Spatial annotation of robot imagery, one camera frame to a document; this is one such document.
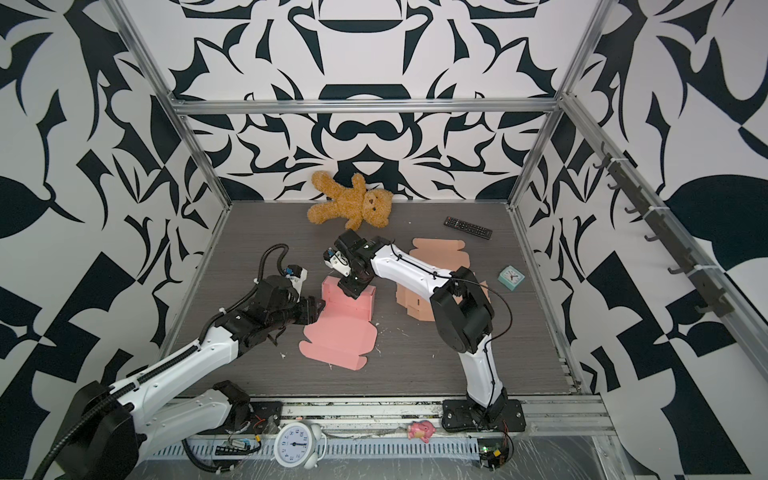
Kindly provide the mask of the small teal alarm clock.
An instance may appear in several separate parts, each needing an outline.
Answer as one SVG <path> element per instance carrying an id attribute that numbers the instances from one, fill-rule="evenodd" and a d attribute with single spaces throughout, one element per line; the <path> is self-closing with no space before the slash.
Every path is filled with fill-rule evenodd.
<path id="1" fill-rule="evenodd" d="M 506 266 L 498 275 L 498 281 L 509 291 L 514 291 L 525 280 L 525 275 L 513 266 Z"/>

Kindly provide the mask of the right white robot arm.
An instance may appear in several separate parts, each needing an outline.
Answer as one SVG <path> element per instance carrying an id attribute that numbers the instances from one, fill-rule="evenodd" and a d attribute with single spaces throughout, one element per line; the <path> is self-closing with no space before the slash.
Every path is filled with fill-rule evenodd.
<path id="1" fill-rule="evenodd" d="M 441 269 L 418 260 L 394 243 L 345 231 L 328 248 L 325 264 L 342 275 L 345 295 L 356 299 L 375 278 L 387 279 L 426 300 L 437 332 L 458 353 L 466 377 L 466 398 L 443 403 L 442 427 L 449 432 L 494 430 L 503 420 L 508 394 L 492 352 L 491 290 L 466 267 Z"/>

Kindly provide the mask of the small pink toy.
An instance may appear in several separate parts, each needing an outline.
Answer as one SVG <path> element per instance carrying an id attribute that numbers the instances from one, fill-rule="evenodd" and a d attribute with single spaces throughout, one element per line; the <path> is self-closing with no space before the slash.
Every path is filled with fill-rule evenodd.
<path id="1" fill-rule="evenodd" d="M 435 434 L 436 427 L 430 421 L 414 421 L 407 429 L 407 436 L 410 440 L 418 439 L 425 444 L 430 442 L 431 437 Z"/>

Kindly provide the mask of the brown teddy bear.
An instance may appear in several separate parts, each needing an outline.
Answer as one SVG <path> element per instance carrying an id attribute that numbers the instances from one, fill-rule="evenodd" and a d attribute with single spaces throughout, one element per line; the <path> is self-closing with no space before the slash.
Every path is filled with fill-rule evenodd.
<path id="1" fill-rule="evenodd" d="M 311 177 L 312 185 L 329 198 L 325 203 L 310 207 L 307 218 L 312 224 L 320 225 L 329 220 L 343 218 L 345 228 L 357 231 L 363 223 L 375 228 L 389 225 L 392 212 L 393 193 L 383 189 L 369 190 L 366 180 L 360 173 L 352 176 L 352 186 L 345 187 L 337 183 L 325 171 L 315 172 Z"/>

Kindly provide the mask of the black remote control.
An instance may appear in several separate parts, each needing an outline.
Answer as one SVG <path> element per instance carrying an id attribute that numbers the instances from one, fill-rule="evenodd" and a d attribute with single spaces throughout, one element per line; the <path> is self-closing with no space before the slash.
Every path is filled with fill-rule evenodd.
<path id="1" fill-rule="evenodd" d="M 489 228 L 482 227 L 482 226 L 479 226 L 464 220 L 460 220 L 454 217 L 450 217 L 450 216 L 445 218 L 443 225 L 448 228 L 451 228 L 460 232 L 464 232 L 468 235 L 481 238 L 484 240 L 490 240 L 493 234 L 493 231 Z"/>

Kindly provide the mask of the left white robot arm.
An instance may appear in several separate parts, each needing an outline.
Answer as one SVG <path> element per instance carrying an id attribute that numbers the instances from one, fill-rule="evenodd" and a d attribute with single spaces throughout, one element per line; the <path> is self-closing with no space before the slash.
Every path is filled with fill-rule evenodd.
<path id="1" fill-rule="evenodd" d="M 82 387 L 34 478 L 58 465 L 69 479 L 124 479 L 148 456 L 198 432 L 227 422 L 242 429 L 250 397 L 229 381 L 192 400 L 172 401 L 253 347 L 276 342 L 288 326 L 319 319 L 325 302 L 303 295 L 306 269 L 279 265 L 277 270 L 271 276 L 259 272 L 252 289 L 221 308 L 185 347 L 109 386 Z"/>

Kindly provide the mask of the white round alarm clock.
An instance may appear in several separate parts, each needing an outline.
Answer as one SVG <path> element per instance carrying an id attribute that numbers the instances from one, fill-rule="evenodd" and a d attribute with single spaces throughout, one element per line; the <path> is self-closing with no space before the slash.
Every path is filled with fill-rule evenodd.
<path id="1" fill-rule="evenodd" d="M 319 425 L 305 421 L 287 423 L 274 440 L 273 455 L 285 468 L 312 469 L 326 456 L 329 441 Z"/>

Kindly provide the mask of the green circuit board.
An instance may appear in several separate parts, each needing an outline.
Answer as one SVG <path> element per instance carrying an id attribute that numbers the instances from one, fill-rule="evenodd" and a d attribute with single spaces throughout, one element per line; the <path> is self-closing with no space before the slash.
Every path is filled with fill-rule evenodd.
<path id="1" fill-rule="evenodd" d="M 505 442 L 479 441 L 479 466 L 495 471 L 504 466 L 514 454 L 514 444 Z"/>

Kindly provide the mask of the grey wall hook rail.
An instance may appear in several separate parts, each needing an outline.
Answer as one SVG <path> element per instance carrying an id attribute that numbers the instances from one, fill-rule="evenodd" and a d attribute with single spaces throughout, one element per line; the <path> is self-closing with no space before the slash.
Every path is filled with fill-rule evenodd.
<path id="1" fill-rule="evenodd" d="M 652 233 L 645 240 L 664 246 L 674 261 L 674 265 L 667 269 L 668 273 L 685 276 L 701 295 L 705 306 L 698 308 L 698 312 L 711 312 L 725 318 L 742 309 L 739 292 L 722 269 L 697 246 L 672 209 L 629 159 L 605 153 L 596 167 L 612 177 L 609 188 L 622 192 L 629 200 L 631 206 L 625 212 L 642 219 L 651 229 Z"/>

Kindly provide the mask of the pink cardboard box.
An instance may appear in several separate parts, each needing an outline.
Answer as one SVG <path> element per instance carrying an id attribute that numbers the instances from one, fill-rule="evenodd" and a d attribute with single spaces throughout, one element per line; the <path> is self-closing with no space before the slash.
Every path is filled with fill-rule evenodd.
<path id="1" fill-rule="evenodd" d="M 374 286 L 368 286 L 352 299 L 339 287 L 339 278 L 326 277 L 322 282 L 325 307 L 315 323 L 304 327 L 301 354 L 352 371 L 362 369 L 378 336 L 372 323 L 375 292 Z"/>

